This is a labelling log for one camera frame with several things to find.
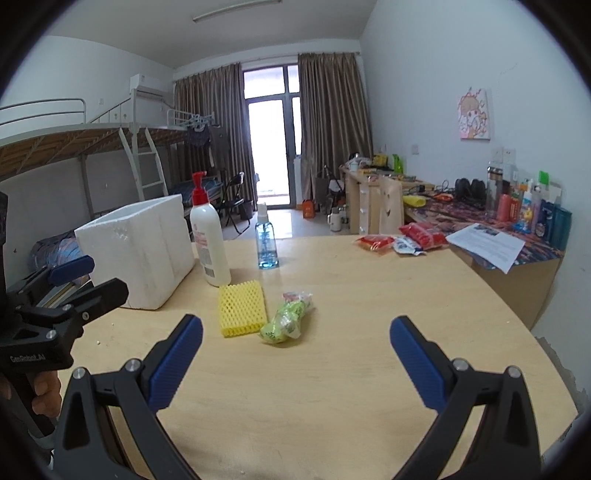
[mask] orange bag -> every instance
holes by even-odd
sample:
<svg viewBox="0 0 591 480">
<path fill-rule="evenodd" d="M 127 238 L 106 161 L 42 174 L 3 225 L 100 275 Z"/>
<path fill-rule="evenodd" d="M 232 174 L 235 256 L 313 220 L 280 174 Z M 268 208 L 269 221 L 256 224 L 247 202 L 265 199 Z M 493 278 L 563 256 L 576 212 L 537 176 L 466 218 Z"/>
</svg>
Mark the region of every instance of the orange bag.
<svg viewBox="0 0 591 480">
<path fill-rule="evenodd" d="M 304 218 L 306 220 L 312 220 L 316 217 L 316 209 L 314 208 L 314 202 L 312 200 L 306 200 L 301 204 L 302 210 L 304 210 Z"/>
</svg>

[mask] window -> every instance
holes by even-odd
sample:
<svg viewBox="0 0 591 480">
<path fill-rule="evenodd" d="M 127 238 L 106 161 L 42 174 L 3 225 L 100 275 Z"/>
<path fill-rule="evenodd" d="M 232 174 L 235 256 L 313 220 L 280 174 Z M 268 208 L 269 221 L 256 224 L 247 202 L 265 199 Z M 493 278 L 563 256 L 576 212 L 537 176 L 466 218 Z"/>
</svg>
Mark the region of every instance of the window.
<svg viewBox="0 0 591 480">
<path fill-rule="evenodd" d="M 294 160 L 301 155 L 300 78 L 297 65 L 244 73 L 252 156 L 260 201 L 295 206 Z"/>
<path fill-rule="evenodd" d="M 300 92 L 300 71 L 297 65 L 287 67 L 287 76 L 289 77 L 290 93 Z"/>
<path fill-rule="evenodd" d="M 283 67 L 254 70 L 252 72 L 244 73 L 245 99 L 277 95 L 281 93 L 285 93 Z"/>
</svg>

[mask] light switch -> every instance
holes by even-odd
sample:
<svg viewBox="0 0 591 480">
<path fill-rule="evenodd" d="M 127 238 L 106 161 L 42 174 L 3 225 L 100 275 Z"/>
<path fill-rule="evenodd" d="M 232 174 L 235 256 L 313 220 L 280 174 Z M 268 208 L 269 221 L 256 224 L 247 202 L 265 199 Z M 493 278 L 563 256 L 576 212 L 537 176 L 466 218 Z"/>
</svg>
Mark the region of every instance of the light switch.
<svg viewBox="0 0 591 480">
<path fill-rule="evenodd" d="M 503 150 L 503 163 L 517 165 L 517 150 L 514 148 L 505 148 Z"/>
<path fill-rule="evenodd" d="M 503 148 L 495 148 L 492 151 L 492 162 L 501 164 L 503 163 Z"/>
</svg>

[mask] light wood tabletop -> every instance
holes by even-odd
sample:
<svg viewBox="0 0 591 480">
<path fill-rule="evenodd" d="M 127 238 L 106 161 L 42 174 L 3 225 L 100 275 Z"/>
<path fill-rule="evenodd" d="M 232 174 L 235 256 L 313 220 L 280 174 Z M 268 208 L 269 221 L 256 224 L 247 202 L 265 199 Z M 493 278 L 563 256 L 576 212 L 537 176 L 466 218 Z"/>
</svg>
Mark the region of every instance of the light wood tabletop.
<svg viewBox="0 0 591 480">
<path fill-rule="evenodd" d="M 203 480 L 391 479 L 436 416 L 390 346 L 389 325 L 402 314 L 450 358 L 487 371 L 518 365 L 542 452 L 564 432 L 576 409 L 558 373 L 462 260 L 450 250 L 379 256 L 352 241 L 279 241 L 281 268 L 272 271 L 258 269 L 254 241 L 226 243 L 233 283 L 259 280 L 269 316 L 285 291 L 314 294 L 301 339 L 282 348 L 257 335 L 222 338 L 218 291 L 196 265 L 160 311 L 118 309 L 89 324 L 74 344 L 75 364 L 92 373 L 119 369 L 143 358 L 184 314 L 199 316 L 203 346 L 158 417 Z M 70 373 L 60 374 L 64 384 Z M 447 473 L 461 464 L 481 412 L 471 417 Z"/>
</svg>

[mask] green bottle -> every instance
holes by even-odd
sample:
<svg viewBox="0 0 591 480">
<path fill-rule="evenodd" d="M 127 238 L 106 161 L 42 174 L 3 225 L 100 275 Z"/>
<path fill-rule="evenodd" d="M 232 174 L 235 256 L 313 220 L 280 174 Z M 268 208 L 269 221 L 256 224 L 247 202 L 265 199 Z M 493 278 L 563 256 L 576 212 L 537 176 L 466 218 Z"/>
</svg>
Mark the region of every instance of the green bottle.
<svg viewBox="0 0 591 480">
<path fill-rule="evenodd" d="M 398 155 L 392 155 L 392 158 L 394 159 L 394 173 L 404 175 L 404 165 L 400 157 Z"/>
</svg>

